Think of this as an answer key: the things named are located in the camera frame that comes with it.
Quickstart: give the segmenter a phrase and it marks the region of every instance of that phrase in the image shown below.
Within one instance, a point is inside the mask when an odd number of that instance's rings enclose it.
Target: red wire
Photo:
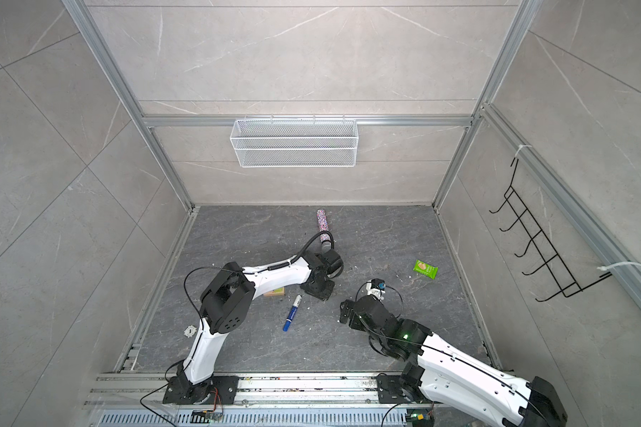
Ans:
[[[214,387],[214,390],[216,390],[216,395],[214,396],[214,408],[211,410],[212,412],[216,411],[216,401],[217,401],[217,399],[220,399],[220,397],[219,397],[219,389]]]
[[[225,414],[225,409],[223,408],[223,401],[221,399],[221,395],[219,395],[219,404],[221,405],[221,416]]]

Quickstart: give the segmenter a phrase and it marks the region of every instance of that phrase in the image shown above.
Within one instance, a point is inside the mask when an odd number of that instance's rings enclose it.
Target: black wire rack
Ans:
[[[513,188],[513,180],[515,179],[515,172],[517,172],[517,158],[513,159],[513,161],[511,162],[511,167],[514,167],[513,176],[511,177],[511,183],[510,183],[510,185],[508,185],[508,189],[503,193],[504,201],[501,204],[501,206],[499,207],[499,209],[490,210],[489,212],[492,213],[492,214],[499,213],[499,211],[501,211],[501,209],[503,209],[503,207],[505,205],[508,205],[513,210],[513,214],[515,215],[515,221],[511,224],[510,227],[508,227],[506,229],[499,228],[499,230],[501,230],[502,232],[508,232],[513,227],[515,227],[515,224],[519,223],[522,226],[522,228],[524,229],[524,231],[527,234],[527,236],[530,238],[530,240],[527,243],[527,246],[525,246],[525,250],[522,252],[522,254],[513,253],[513,255],[517,256],[518,258],[522,258],[527,254],[527,251],[530,249],[530,245],[534,245],[535,249],[538,252],[538,255],[541,257],[541,261],[543,261],[541,263],[541,265],[538,266],[536,269],[534,269],[531,273],[522,272],[522,274],[524,274],[525,276],[531,276],[534,273],[536,273],[537,271],[539,271],[540,269],[546,267],[548,269],[549,273],[551,274],[551,277],[555,281],[556,285],[558,286],[559,291],[556,292],[555,294],[553,294],[551,296],[548,296],[547,298],[544,298],[544,299],[538,299],[538,298],[535,298],[535,299],[538,302],[543,303],[545,301],[550,300],[551,298],[554,298],[555,296],[557,296],[559,294],[563,294],[563,296],[565,298],[569,298],[570,296],[573,296],[574,294],[578,294],[578,293],[580,293],[580,292],[582,292],[582,291],[584,291],[586,289],[589,289],[591,286],[594,286],[597,283],[599,283],[600,281],[603,281],[603,280],[609,278],[610,276],[612,276],[613,274],[610,273],[610,272],[604,273],[604,274],[600,275],[596,281],[594,281],[593,283],[591,283],[589,285],[586,285],[586,286],[582,286],[577,282],[577,279],[575,279],[574,275],[572,274],[572,271],[570,271],[570,269],[565,264],[565,261],[563,260],[563,257],[561,257],[560,253],[558,253],[558,250],[553,245],[553,242],[551,242],[551,239],[548,237],[546,232],[543,231],[543,228],[538,223],[537,219],[532,214],[532,212],[529,210],[529,208],[527,207],[525,202],[522,200],[522,197],[520,197],[520,194],[518,194],[517,191],[515,191],[515,188]],[[513,195],[515,195],[516,198],[520,201],[520,203],[522,205],[521,209],[516,209],[513,206],[513,204],[510,202],[510,198]],[[523,221],[522,217],[526,218],[525,221],[533,221],[534,224],[536,225],[536,227],[531,226],[531,222],[525,223]],[[532,229],[537,228],[538,232],[531,233],[529,231],[529,228],[532,228]],[[552,250],[552,255],[551,256],[548,256],[547,254],[545,254],[544,252],[542,252],[539,249],[539,246],[537,244],[537,239],[540,238],[540,237],[545,238],[546,241],[548,242],[548,244],[549,244],[549,246],[550,246],[550,248]],[[567,276],[569,276],[568,277],[568,281],[569,281],[568,285],[562,286],[561,285],[561,280],[558,280],[558,278],[556,277],[556,268],[555,267],[551,267],[551,264],[549,264],[553,260],[556,260],[557,262],[559,262],[558,266],[562,266],[564,268],[564,271],[567,272]]]

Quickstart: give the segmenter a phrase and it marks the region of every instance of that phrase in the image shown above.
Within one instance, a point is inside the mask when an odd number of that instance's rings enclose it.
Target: wall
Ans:
[[[494,104],[641,262],[641,0],[545,1]]]
[[[0,426],[64,426],[185,211],[58,0],[0,1]]]
[[[231,128],[156,128],[200,204],[430,204],[463,130],[459,126],[359,127],[354,167],[242,168]]]
[[[144,112],[171,115],[471,114],[517,9],[513,0],[87,3]],[[156,132],[197,204],[429,204],[463,130],[361,128],[357,165],[331,171],[240,168],[224,128]]]
[[[494,104],[641,261],[641,1],[545,1]],[[613,278],[536,301],[558,288],[546,269],[521,274],[541,260],[513,255],[528,238],[499,230],[508,206],[489,212],[513,154],[482,124],[440,211],[496,353],[550,380],[569,426],[641,426],[641,311]],[[514,183],[580,284],[594,281],[600,260],[522,165]]]

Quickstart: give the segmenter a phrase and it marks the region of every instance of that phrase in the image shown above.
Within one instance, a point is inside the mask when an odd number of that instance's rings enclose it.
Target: white wire basket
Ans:
[[[342,118],[241,119],[230,142],[242,167],[354,166],[359,130]]]

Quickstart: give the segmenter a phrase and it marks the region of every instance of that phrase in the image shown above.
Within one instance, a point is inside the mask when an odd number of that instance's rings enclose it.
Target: dark gray floor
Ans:
[[[468,302],[454,270],[444,235],[427,206],[331,206],[326,209],[335,249],[345,263],[332,297],[319,301],[303,295],[289,332],[282,326],[298,294],[288,286],[284,297],[254,300],[247,319],[230,333],[216,371],[382,371],[403,363],[376,354],[365,332],[338,322],[340,303],[353,298],[371,278],[382,278],[403,295],[403,316],[420,322],[454,346],[488,363]],[[318,231],[313,206],[204,206],[180,254],[170,283],[140,349],[137,371],[164,371],[187,356],[193,338],[183,335],[198,324],[183,292],[188,271],[203,265],[222,267],[235,260],[256,266],[283,260],[299,251]],[[312,251],[320,251],[313,244]],[[439,267],[432,280],[413,271],[416,259]],[[193,274],[188,291],[197,300],[216,271]],[[397,313],[398,297],[385,295]]]

